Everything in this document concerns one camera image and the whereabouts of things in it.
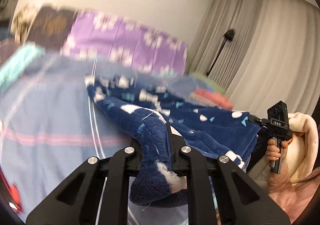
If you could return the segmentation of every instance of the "pink shirt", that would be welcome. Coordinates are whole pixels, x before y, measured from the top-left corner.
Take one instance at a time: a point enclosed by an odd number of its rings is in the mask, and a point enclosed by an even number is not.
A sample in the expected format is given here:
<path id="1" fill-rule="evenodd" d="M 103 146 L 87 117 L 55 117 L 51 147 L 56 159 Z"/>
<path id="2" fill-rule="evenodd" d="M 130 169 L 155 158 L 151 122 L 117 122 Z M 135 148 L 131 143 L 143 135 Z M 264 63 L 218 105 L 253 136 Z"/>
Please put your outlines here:
<path id="1" fill-rule="evenodd" d="M 320 176 L 307 182 L 300 182 L 292 186 L 288 174 L 288 165 L 283 162 L 281 174 L 270 173 L 268 177 L 269 196 L 289 216 L 293 223 L 307 207 L 320 184 Z M 315 169 L 306 179 L 320 173 Z"/>

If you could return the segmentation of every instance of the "fleece cloth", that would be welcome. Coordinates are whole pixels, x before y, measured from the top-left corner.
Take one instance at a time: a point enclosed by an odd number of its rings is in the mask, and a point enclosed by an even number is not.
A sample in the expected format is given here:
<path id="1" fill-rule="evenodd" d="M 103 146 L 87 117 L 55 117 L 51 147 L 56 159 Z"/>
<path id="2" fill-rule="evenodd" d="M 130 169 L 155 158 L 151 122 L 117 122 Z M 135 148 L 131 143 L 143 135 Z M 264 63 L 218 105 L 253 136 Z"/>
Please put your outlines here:
<path id="1" fill-rule="evenodd" d="M 248 112 L 201 107 L 167 92 L 166 87 L 137 88 L 135 79 L 112 80 L 87 76 L 89 98 L 120 130 L 139 141 L 141 171 L 131 186 L 130 200 L 138 205 L 175 207 L 187 204 L 185 177 L 172 172 L 166 122 L 172 133 L 204 156 L 228 156 L 239 167 L 250 156 L 260 127 Z"/>
<path id="2" fill-rule="evenodd" d="M 285 162 L 288 165 L 288 175 L 292 184 L 297 180 L 304 180 L 313 170 L 318 154 L 319 136 L 314 119 L 306 114 L 288 114 L 289 126 L 293 131 L 292 142 L 288 145 Z M 248 172 L 262 189 L 268 189 L 267 177 L 270 168 L 262 158 Z"/>

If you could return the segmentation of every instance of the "hand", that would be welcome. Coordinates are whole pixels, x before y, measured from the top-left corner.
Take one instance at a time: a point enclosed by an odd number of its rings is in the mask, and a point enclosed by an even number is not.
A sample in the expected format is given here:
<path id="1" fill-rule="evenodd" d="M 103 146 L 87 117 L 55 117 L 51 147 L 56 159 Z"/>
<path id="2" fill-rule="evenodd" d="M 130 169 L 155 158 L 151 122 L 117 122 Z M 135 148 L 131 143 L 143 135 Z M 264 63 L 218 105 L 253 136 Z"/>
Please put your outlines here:
<path id="1" fill-rule="evenodd" d="M 280 154 L 279 148 L 275 146 L 275 141 L 273 139 L 269 139 L 267 151 L 264 157 L 265 161 L 266 162 L 277 161 L 280 158 L 280 156 L 281 156 L 281 160 L 283 161 L 287 156 L 288 142 L 282 141 L 281 146 L 283 148 L 282 154 Z"/>

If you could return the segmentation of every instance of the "beige curtain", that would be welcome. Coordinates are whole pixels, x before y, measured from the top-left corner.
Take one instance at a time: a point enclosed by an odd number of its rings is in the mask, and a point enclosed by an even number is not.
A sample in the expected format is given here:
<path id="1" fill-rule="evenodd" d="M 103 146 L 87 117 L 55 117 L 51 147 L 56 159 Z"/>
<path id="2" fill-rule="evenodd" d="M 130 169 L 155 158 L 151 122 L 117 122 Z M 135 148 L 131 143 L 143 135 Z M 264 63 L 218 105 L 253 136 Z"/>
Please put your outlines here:
<path id="1" fill-rule="evenodd" d="M 279 100 L 289 113 L 311 115 L 320 94 L 320 10 L 303 0 L 262 0 L 261 7 L 226 96 L 260 118 Z"/>
<path id="2" fill-rule="evenodd" d="M 228 29 L 234 28 L 236 35 L 233 42 L 226 43 L 209 75 L 210 79 L 227 89 L 251 42 L 261 2 L 214 0 L 190 48 L 187 71 L 205 74 L 219 51 L 222 36 Z"/>

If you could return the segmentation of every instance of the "metal bolt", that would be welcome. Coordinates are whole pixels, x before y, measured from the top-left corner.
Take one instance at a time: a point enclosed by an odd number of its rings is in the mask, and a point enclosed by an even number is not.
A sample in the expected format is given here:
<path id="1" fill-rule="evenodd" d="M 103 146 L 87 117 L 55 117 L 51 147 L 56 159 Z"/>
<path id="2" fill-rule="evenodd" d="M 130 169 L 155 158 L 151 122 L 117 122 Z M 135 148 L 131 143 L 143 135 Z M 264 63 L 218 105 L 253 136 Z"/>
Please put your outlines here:
<path id="1" fill-rule="evenodd" d="M 98 158 L 96 158 L 96 157 L 90 157 L 88 159 L 89 164 L 95 164 L 95 163 L 97 163 L 97 161 L 98 161 Z"/>
<path id="2" fill-rule="evenodd" d="M 185 152 L 185 153 L 189 153 L 191 152 L 191 147 L 189 146 L 183 146 L 181 147 L 181 151 Z"/>
<path id="3" fill-rule="evenodd" d="M 126 153 L 133 153 L 134 152 L 134 148 L 133 147 L 126 147 L 125 149 L 124 149 L 124 151 L 126 152 Z"/>
<path id="4" fill-rule="evenodd" d="M 229 162 L 229 158 L 225 155 L 222 155 L 219 157 L 219 161 L 222 163 L 227 163 L 227 162 Z"/>

